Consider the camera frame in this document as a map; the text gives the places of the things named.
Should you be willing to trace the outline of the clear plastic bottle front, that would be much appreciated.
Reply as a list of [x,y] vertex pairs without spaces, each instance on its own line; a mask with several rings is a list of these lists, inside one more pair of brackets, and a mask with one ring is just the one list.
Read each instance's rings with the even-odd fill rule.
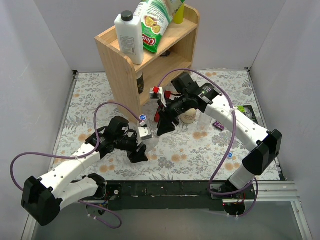
[[144,141],[144,144],[146,145],[146,151],[152,151],[158,145],[159,141],[160,138],[155,132],[153,132],[151,138]]

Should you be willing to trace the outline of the clear plastic bottle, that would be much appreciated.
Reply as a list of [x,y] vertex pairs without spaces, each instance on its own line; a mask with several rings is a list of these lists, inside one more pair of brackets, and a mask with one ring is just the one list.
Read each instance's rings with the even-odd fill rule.
[[144,144],[146,145],[146,151],[152,151],[158,145],[159,141],[160,138],[155,132],[153,132],[151,138],[144,141]]
[[149,120],[149,118],[147,117],[147,120],[146,121],[141,121],[140,120],[140,126],[142,128],[147,128],[149,130],[149,132],[151,133],[152,132],[152,125],[151,125],[151,122]]
[[211,125],[212,119],[211,116],[201,112],[197,121],[197,129],[201,132],[207,131]]

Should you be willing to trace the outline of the blue white bottle cap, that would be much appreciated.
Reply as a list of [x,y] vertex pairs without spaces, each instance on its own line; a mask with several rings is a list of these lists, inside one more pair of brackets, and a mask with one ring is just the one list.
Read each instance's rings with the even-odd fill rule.
[[146,121],[147,120],[147,116],[145,114],[142,114],[142,115],[139,116],[139,119],[141,121]]

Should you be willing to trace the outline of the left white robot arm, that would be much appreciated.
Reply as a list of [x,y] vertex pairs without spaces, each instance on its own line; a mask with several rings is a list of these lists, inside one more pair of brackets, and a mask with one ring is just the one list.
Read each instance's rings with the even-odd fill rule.
[[113,117],[108,126],[99,128],[97,133],[85,140],[71,160],[64,161],[39,178],[29,177],[23,187],[22,207],[41,226],[46,226],[62,209],[74,202],[88,197],[103,199],[108,191],[102,176],[92,173],[80,181],[73,181],[114,150],[125,151],[134,164],[148,161],[143,139],[150,137],[151,132],[144,114],[140,115],[139,120],[140,126],[133,130],[125,118]]

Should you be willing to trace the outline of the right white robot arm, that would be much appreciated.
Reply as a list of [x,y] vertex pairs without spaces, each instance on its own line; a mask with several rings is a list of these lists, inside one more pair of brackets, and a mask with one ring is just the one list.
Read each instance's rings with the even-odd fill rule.
[[229,152],[238,138],[249,154],[242,160],[240,167],[218,189],[207,189],[214,196],[229,196],[237,199],[251,185],[256,176],[261,176],[270,164],[278,157],[282,134],[277,129],[272,131],[258,125],[232,103],[228,94],[212,80],[203,86],[195,82],[191,70],[183,68],[182,73],[172,80],[178,96],[171,100],[159,85],[150,89],[150,98],[158,100],[159,121],[157,135],[175,131],[179,125],[179,116],[190,109],[217,120],[231,132]]

